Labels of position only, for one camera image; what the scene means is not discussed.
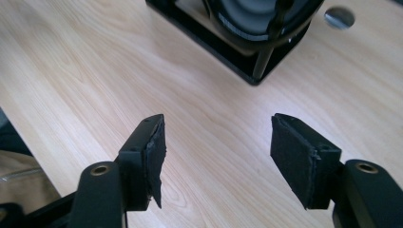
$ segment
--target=wooden table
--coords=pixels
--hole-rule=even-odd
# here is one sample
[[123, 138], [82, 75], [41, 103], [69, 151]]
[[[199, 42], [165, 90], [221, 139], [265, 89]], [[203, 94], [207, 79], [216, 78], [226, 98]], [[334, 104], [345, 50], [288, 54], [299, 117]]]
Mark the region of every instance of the wooden table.
[[[334, 5], [355, 24], [330, 28]], [[308, 33], [249, 86], [144, 1], [0, 2], [0, 105], [64, 196], [163, 113], [163, 210], [131, 227], [332, 227], [305, 211], [269, 156], [275, 113], [296, 116], [403, 186], [403, 8], [327, 0]]]

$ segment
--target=dark fabric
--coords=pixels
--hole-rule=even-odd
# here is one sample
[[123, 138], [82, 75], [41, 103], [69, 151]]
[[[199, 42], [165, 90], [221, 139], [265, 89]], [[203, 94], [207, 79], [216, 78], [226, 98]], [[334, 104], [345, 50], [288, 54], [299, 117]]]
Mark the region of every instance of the dark fabric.
[[11, 122], [4, 120], [4, 118], [0, 124], [0, 150], [7, 150], [32, 156]]
[[400, 4], [401, 6], [403, 6], [403, 0], [394, 0], [396, 3]]
[[17, 203], [28, 214], [59, 198], [36, 159], [0, 150], [0, 203]]

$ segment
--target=black plastic bracket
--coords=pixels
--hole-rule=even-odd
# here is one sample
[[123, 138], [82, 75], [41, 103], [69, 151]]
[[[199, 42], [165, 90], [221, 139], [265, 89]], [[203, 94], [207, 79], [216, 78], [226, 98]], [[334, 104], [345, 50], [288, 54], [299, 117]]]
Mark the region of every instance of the black plastic bracket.
[[342, 164], [341, 150], [303, 121], [272, 117], [271, 156], [308, 209], [335, 203], [334, 225], [403, 227], [403, 191], [381, 166], [363, 160]]
[[28, 215], [18, 204], [0, 204], [0, 227], [126, 227], [126, 212], [145, 211], [151, 197], [161, 208], [165, 154], [163, 114], [148, 117], [116, 161], [94, 163], [83, 171], [75, 193]]

